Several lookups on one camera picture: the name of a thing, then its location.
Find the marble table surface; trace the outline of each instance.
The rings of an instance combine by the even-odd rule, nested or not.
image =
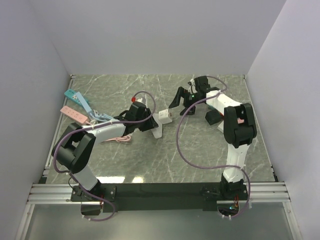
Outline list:
[[[139,90],[149,91],[156,100],[156,113],[167,109],[179,86],[187,88],[192,74],[169,75],[76,75],[71,88],[81,92],[92,109],[110,116],[117,116],[131,105],[131,97]],[[219,76],[229,89],[225,92],[232,99],[251,103],[242,75]],[[209,79],[212,87],[222,84]],[[152,101],[148,98],[149,107]],[[85,114],[77,104],[67,100],[66,105]],[[155,139],[150,131],[135,131],[131,142],[104,142],[94,147],[89,167],[103,183],[187,183],[219,182],[223,169],[202,170],[186,164],[180,157],[175,141],[180,111],[172,109],[173,122],[163,126],[162,138]],[[180,147],[192,163],[201,166],[224,165],[228,145],[217,124],[210,126],[205,120],[208,106],[200,104],[195,115],[187,116],[180,129]],[[73,121],[64,116],[59,135]],[[257,126],[257,137],[246,156],[246,167],[250,180],[273,182],[273,171],[263,138]],[[65,184],[69,176],[58,174],[51,166],[47,184]]]

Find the power strip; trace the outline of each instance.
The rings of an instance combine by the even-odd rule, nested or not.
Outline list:
[[[77,112],[76,110],[73,110],[71,107],[64,106],[63,108],[61,108],[60,112],[80,124],[86,124],[88,122],[87,116],[81,114],[80,112]]]
[[[67,91],[65,91],[64,95],[65,95],[68,99],[72,100],[74,103],[82,106],[81,102],[79,101],[79,99],[78,99],[77,96],[76,96],[76,92],[73,91],[71,88],[69,88]]]

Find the black cable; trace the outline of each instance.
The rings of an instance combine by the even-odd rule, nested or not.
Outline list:
[[[76,190],[75,190],[75,188],[73,187],[73,186],[71,186],[71,184],[70,184],[70,180],[72,179],[72,177],[70,177],[69,178],[69,180],[68,180],[68,185],[70,186],[70,188],[72,188],[72,190],[75,192]],[[92,197],[90,197],[90,196],[87,196],[85,193],[83,194],[83,196],[87,199],[87,200],[90,200],[90,201],[92,201],[93,200],[93,198]]]
[[[69,178],[69,180],[68,180],[68,184],[69,184],[70,188],[72,188],[72,190],[73,190],[73,191],[75,191],[74,187],[73,187],[73,186],[71,186],[71,184],[70,184],[70,180],[71,180],[71,179],[72,179],[72,177],[70,177],[70,178]]]

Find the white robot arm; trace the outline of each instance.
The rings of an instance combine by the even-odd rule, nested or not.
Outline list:
[[[219,92],[218,90],[210,91],[206,94],[206,97],[209,98],[209,97],[215,96],[216,94],[218,94],[218,92]],[[218,110],[218,112],[221,115],[224,114],[225,108],[227,107],[241,106],[240,102],[231,99],[230,97],[226,96],[223,93],[221,93],[218,97],[207,100],[206,104]],[[244,120],[237,118],[237,122],[238,124],[241,124],[244,122]],[[220,123],[220,125],[218,126],[218,129],[224,132],[224,121]],[[247,155],[249,146],[250,146],[249,144],[243,144],[243,145],[239,145],[236,148],[233,144],[228,143],[228,154],[227,154],[226,164],[236,165],[243,168],[245,166],[245,160],[246,160],[246,155]],[[242,171],[234,167],[226,167],[223,172],[223,176],[229,183],[239,182],[244,178]]]
[[[180,99],[183,98],[184,110],[198,102],[199,100],[216,96],[220,93],[217,87],[211,87],[206,76],[200,76],[191,79],[188,82],[189,88],[179,87],[177,93],[170,104],[169,108],[179,106]],[[253,108],[249,103],[240,103],[223,93],[217,97],[206,100],[205,102],[211,111],[207,112],[205,119],[210,125],[219,123],[218,129],[223,132],[224,138],[228,143],[227,165],[245,166],[246,154],[253,138],[257,135],[256,123]],[[187,115],[194,115],[196,106],[192,107]],[[227,183],[237,183],[243,181],[243,173],[240,169],[234,167],[226,167],[222,180]]]
[[[140,121],[150,115],[150,109],[145,105],[145,101],[140,98],[131,104],[129,110],[123,111],[119,116],[114,117],[114,119],[109,122]],[[62,134],[58,143],[68,133],[87,127],[87,125],[80,126],[77,123],[70,124]],[[158,114],[153,114],[151,118],[141,123],[117,123],[101,128],[92,128],[92,130],[75,133],[63,141],[58,150],[57,161],[65,166],[86,190],[94,192],[95,188],[99,188],[100,182],[88,166],[93,147],[105,140],[131,134],[135,129],[139,129],[141,132],[150,130],[156,139],[162,136],[162,124],[158,119]],[[53,148],[52,155],[54,155],[56,147],[57,145]]]

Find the white wall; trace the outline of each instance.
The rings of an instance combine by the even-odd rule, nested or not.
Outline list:
[[[30,0],[72,74],[246,74],[285,0]]]
[[[0,239],[14,239],[46,163],[68,73],[27,0],[0,1]]]
[[[320,1],[287,0],[249,73],[248,88],[304,239],[320,239]]]

